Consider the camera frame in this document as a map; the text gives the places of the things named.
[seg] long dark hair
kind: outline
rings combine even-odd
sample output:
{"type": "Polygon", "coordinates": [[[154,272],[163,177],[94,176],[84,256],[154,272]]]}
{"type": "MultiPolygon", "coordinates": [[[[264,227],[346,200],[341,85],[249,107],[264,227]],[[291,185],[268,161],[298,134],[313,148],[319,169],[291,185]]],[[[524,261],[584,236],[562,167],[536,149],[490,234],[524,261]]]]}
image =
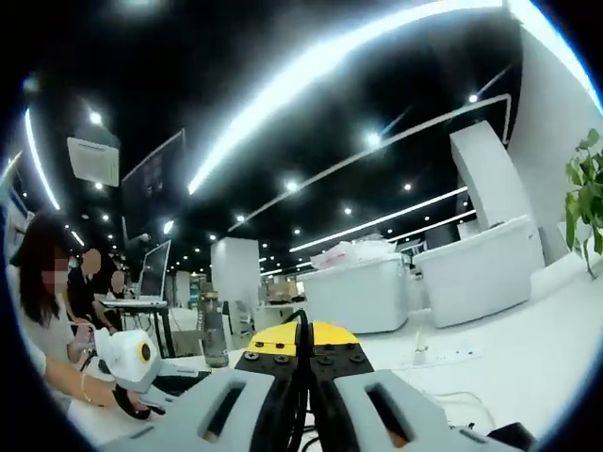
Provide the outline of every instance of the long dark hair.
{"type": "Polygon", "coordinates": [[[67,241],[60,217],[39,213],[31,219],[23,242],[10,259],[19,268],[19,292],[25,313],[34,322],[47,326],[52,315],[58,318],[54,293],[48,293],[41,278],[43,271],[54,271],[55,259],[68,258],[67,241]]]}

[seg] water bottle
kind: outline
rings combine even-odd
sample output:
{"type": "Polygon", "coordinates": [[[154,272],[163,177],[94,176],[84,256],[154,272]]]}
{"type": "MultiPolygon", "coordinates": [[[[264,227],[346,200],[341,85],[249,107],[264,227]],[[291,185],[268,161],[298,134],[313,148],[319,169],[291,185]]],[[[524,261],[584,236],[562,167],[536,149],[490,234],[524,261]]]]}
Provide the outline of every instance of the water bottle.
{"type": "Polygon", "coordinates": [[[209,367],[228,365],[226,336],[219,309],[218,292],[209,290],[199,295],[197,303],[197,330],[201,333],[205,362],[209,367]]]}

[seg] air vent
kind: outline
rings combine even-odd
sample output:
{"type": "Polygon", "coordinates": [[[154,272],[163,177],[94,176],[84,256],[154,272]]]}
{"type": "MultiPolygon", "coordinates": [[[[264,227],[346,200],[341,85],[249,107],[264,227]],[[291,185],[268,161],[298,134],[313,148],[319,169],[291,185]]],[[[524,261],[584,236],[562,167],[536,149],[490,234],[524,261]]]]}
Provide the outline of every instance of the air vent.
{"type": "Polygon", "coordinates": [[[105,186],[120,185],[120,151],[83,139],[67,138],[73,175],[105,186]]]}

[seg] table leg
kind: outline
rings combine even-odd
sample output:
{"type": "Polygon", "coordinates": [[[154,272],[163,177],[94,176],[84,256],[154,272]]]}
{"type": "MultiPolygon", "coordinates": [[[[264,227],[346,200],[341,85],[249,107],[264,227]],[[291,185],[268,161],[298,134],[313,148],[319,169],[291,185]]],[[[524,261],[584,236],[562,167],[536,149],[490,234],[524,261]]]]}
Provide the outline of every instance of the table leg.
{"type": "Polygon", "coordinates": [[[157,336],[159,354],[161,355],[161,358],[166,358],[165,352],[163,351],[163,345],[161,344],[161,334],[159,332],[159,320],[157,319],[157,311],[153,311],[153,321],[155,322],[155,336],[157,336]]]}
{"type": "Polygon", "coordinates": [[[161,310],[161,321],[163,322],[163,333],[166,335],[166,346],[168,347],[168,355],[170,356],[170,358],[175,358],[176,352],[173,349],[173,341],[171,339],[170,311],[168,309],[161,310]]]}

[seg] green plant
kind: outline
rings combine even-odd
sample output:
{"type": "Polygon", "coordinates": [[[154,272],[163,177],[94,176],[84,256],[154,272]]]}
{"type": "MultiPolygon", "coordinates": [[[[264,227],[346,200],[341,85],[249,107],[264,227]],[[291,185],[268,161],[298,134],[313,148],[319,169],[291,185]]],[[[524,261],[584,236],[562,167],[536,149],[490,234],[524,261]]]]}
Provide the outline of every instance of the green plant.
{"type": "Polygon", "coordinates": [[[591,129],[586,139],[576,148],[575,155],[566,165],[565,173],[576,189],[565,195],[565,240],[570,250],[576,251],[586,260],[589,274],[595,274],[589,262],[587,243],[595,238],[595,252],[603,253],[603,152],[595,152],[593,147],[600,135],[591,129]],[[578,220],[590,228],[588,236],[580,243],[576,237],[578,220]]]}

